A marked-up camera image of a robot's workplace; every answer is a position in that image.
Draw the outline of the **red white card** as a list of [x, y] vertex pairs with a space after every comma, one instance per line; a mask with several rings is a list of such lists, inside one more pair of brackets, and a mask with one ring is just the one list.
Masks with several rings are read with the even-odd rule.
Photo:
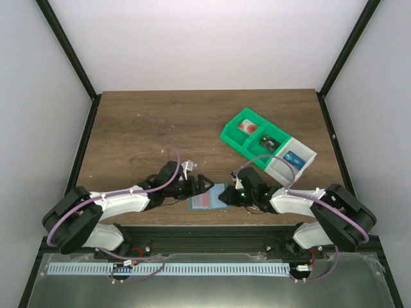
[[193, 210], [203, 210], [211, 208], [211, 201], [209, 199], [209, 194], [199, 194], [191, 198], [190, 207]]
[[247, 135], [252, 135], [258, 129], [258, 125], [254, 124], [252, 121], [248, 119], [244, 119], [238, 125], [238, 128]]

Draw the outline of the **blue card holder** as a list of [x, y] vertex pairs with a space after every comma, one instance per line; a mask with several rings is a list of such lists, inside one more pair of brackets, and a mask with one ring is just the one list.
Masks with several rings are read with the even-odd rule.
[[191, 210], [214, 210], [227, 209], [229, 206], [219, 200], [219, 195], [228, 188], [228, 184], [215, 184], [214, 187], [204, 194], [200, 194], [189, 199]]

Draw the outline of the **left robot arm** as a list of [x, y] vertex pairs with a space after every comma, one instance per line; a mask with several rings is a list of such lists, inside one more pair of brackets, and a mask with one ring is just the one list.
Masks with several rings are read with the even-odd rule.
[[192, 176], [192, 167], [190, 161], [171, 160], [157, 174], [128, 189], [101, 193], [89, 192], [83, 186], [71, 189], [42, 218], [47, 244], [61, 254], [96, 248], [122, 259], [127, 253], [136, 256], [131, 235], [121, 225], [106, 225], [104, 220], [156, 209], [168, 198], [184, 201], [211, 190], [214, 182], [203, 174]]

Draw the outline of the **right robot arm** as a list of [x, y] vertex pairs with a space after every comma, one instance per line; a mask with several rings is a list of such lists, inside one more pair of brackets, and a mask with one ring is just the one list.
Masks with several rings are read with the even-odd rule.
[[377, 223], [376, 216], [339, 184], [312, 191], [269, 186], [252, 167], [234, 177], [235, 184], [218, 196], [225, 204], [255, 205], [264, 213], [292, 213], [316, 219], [299, 225], [293, 233], [293, 243], [302, 249], [334, 245], [343, 252], [355, 252], [369, 242], [369, 233]]

